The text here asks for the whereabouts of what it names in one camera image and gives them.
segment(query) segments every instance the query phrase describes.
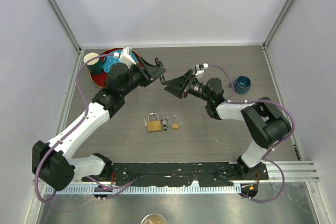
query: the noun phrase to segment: gray wall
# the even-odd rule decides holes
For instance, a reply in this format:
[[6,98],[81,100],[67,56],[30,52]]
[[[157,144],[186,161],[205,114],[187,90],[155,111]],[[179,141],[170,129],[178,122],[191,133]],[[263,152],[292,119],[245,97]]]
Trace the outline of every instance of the gray wall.
[[31,151],[54,135],[76,53],[46,0],[0,0],[1,223],[22,224]]
[[300,151],[314,161],[326,201],[335,210],[335,1],[296,0],[269,52],[297,122]]
[[286,0],[56,1],[78,43],[104,48],[263,42]]

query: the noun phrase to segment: dark blue cup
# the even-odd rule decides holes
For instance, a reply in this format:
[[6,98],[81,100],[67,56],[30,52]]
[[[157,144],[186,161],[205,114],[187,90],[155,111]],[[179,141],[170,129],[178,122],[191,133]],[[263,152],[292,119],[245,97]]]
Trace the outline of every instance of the dark blue cup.
[[251,88],[251,81],[246,76],[239,76],[234,82],[235,92],[237,94],[245,94]]

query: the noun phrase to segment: brass padlock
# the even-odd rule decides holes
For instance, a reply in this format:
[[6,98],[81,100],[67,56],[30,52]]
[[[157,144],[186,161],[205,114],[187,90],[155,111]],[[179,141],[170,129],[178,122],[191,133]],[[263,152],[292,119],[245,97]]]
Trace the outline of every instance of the brass padlock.
[[173,122],[172,122],[172,129],[173,130],[178,130],[179,129],[179,125],[178,125],[179,123],[178,123],[178,121],[177,121],[177,115],[174,115],[173,116]]
[[[149,121],[149,117],[151,115],[156,115],[157,117],[157,120],[156,121]],[[161,131],[162,130],[162,127],[161,127],[161,122],[159,120],[159,115],[156,114],[156,113],[150,113],[147,117],[147,131],[148,132],[153,132],[153,131]]]

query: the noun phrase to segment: robotic arm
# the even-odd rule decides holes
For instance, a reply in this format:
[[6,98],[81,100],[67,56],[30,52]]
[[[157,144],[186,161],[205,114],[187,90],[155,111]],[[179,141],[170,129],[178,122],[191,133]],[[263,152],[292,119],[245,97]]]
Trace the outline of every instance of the robotic arm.
[[[249,176],[263,161],[263,156],[272,145],[287,135],[291,126],[275,105],[258,103],[232,103],[223,97],[224,89],[218,78],[211,78],[206,84],[199,82],[206,65],[196,65],[181,77],[165,81],[167,92],[182,99],[188,94],[201,98],[207,102],[205,109],[211,118],[217,120],[245,121],[252,142],[248,149],[238,158],[238,172],[242,176]],[[263,97],[260,101],[270,100]]]
[[[101,89],[89,104],[86,119],[69,136],[51,152],[44,162],[39,178],[56,191],[66,188],[73,179],[81,179],[89,175],[96,175],[100,179],[111,174],[112,162],[99,153],[90,157],[75,158],[72,156],[78,147],[102,124],[112,118],[125,104],[124,97],[138,86],[146,87],[159,78],[165,69],[160,61],[156,66],[149,64],[141,57],[137,62],[130,61],[130,48],[126,50],[126,57],[121,57],[121,63],[112,65]],[[38,164],[46,152],[74,126],[82,120],[85,113],[80,115],[63,132],[49,140],[48,143],[38,141],[33,146],[32,169],[35,174]]]
[[282,139],[291,130],[289,122],[272,104],[257,102],[253,104],[233,104],[223,97],[224,89],[221,80],[211,78],[206,84],[199,82],[204,72],[203,65],[189,70],[181,77],[166,81],[163,64],[155,59],[151,65],[141,57],[134,62],[130,59],[129,48],[126,55],[120,58],[121,63],[112,65],[105,81],[105,87],[92,99],[88,106],[86,119],[75,130],[74,126],[83,119],[80,115],[63,132],[44,143],[38,141],[33,146],[32,170],[37,166],[47,151],[62,136],[72,131],[56,146],[44,162],[39,178],[56,191],[63,190],[74,179],[93,175],[97,180],[106,180],[112,170],[112,161],[99,153],[90,157],[72,158],[78,147],[103,123],[112,118],[125,104],[124,97],[138,86],[146,87],[160,78],[165,90],[178,98],[186,98],[190,93],[206,101],[206,111],[211,118],[217,120],[234,119],[245,121],[253,138],[248,149],[238,158],[238,171],[241,177],[255,173],[265,153],[272,145]]

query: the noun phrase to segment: padlock shackle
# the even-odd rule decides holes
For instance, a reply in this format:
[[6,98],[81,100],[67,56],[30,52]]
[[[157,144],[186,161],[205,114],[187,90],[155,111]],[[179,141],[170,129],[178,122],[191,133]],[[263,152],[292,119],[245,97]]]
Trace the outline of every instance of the padlock shackle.
[[150,113],[150,114],[148,115],[148,117],[147,117],[147,121],[148,121],[148,122],[149,122],[149,117],[150,117],[151,115],[156,115],[156,117],[157,117],[157,121],[160,120],[160,119],[159,119],[159,115],[156,114],[156,113],[154,113],[154,112],[152,112],[152,113]]
[[179,121],[178,121],[178,119],[177,119],[177,115],[174,115],[174,116],[173,116],[173,120],[172,120],[173,122],[172,122],[172,123],[174,123],[174,118],[176,118],[176,123],[178,123]]

